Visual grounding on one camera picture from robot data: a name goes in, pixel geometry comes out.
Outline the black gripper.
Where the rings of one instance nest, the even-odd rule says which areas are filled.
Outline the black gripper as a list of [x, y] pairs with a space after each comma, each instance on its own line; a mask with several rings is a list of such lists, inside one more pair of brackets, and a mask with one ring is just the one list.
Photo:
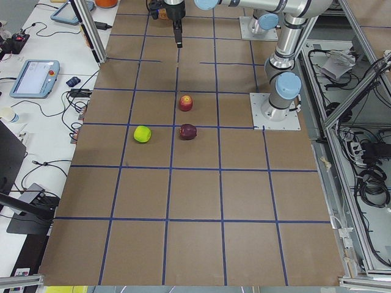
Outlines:
[[183, 47], [182, 39], [182, 23], [181, 20], [186, 15], [186, 6], [184, 0], [164, 0], [165, 10], [167, 17], [174, 21], [173, 22], [173, 31], [174, 38], [177, 48]]

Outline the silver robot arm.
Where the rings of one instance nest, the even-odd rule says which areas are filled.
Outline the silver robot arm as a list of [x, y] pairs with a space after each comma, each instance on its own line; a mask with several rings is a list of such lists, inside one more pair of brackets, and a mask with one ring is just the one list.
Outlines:
[[201, 10], [211, 10], [217, 5], [245, 7], [265, 10], [271, 13], [285, 14], [275, 51], [265, 62], [265, 73], [271, 84], [271, 93], [261, 106], [263, 116], [270, 121], [282, 121], [286, 118], [293, 100], [301, 90], [301, 80], [292, 69], [295, 54], [300, 51], [299, 42], [306, 37], [302, 31], [309, 19], [325, 12], [331, 1], [195, 1]]
[[278, 14], [262, 9], [254, 9], [248, 29], [252, 34], [264, 34], [274, 29], [278, 23]]

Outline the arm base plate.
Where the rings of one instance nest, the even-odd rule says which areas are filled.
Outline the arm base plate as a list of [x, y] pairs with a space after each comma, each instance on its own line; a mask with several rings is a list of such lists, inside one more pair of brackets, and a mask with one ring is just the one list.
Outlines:
[[275, 109], [269, 103], [269, 93], [250, 93], [253, 128], [255, 130], [300, 131], [297, 105], [294, 100], [287, 109]]
[[239, 18], [241, 38], [243, 40], [276, 42], [278, 40], [276, 26], [279, 18], [275, 15], [263, 15], [259, 19], [252, 16]]

